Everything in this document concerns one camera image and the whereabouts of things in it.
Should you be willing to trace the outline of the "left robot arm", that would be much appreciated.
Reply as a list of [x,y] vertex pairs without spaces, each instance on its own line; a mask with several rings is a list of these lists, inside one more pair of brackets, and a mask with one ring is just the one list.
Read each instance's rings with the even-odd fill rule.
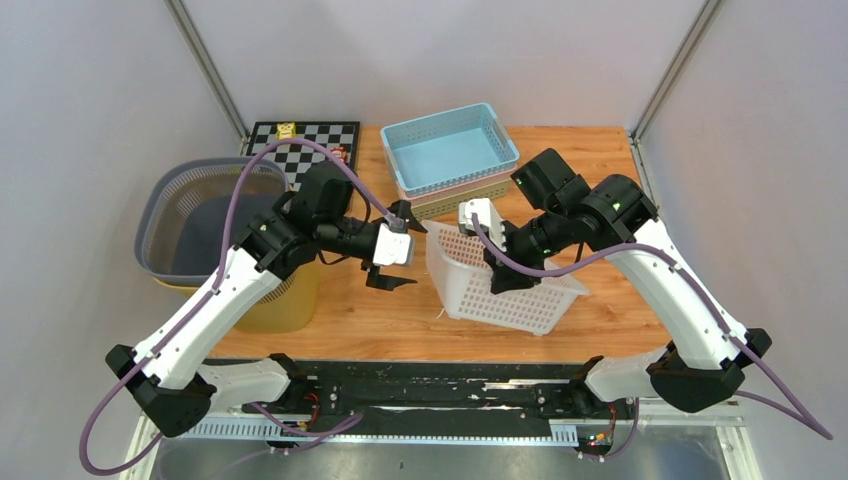
[[134,347],[108,352],[107,365],[161,434],[177,437],[211,412],[247,403],[271,403],[283,413],[304,405],[306,376],[284,354],[223,366],[205,360],[251,307],[324,252],[361,260],[371,288],[392,291],[406,284],[380,270],[409,265],[411,234],[424,227],[404,200],[382,219],[346,216],[359,185],[357,176],[331,161],[313,165],[298,190],[251,219],[223,266],[157,332]]

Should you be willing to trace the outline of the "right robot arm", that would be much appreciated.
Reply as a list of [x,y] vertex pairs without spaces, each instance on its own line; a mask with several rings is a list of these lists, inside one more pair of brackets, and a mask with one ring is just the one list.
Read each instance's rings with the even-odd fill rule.
[[565,388],[570,411],[592,418],[618,400],[646,397],[697,413],[739,390],[745,368],[767,352],[771,338],[736,321],[688,271],[656,206],[634,180],[615,174],[590,186],[553,149],[512,179],[538,212],[526,224],[504,220],[488,199],[458,209],[461,232],[484,245],[492,293],[536,286],[550,276],[546,259],[586,246],[593,259],[625,276],[670,335],[666,346],[648,353],[588,360]]

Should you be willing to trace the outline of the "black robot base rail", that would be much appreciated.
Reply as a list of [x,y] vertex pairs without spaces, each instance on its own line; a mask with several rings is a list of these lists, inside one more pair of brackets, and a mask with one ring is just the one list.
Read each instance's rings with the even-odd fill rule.
[[579,368],[553,363],[300,360],[279,400],[226,408],[218,435],[303,446],[340,442],[556,446],[605,456],[639,426],[634,400],[585,400]]

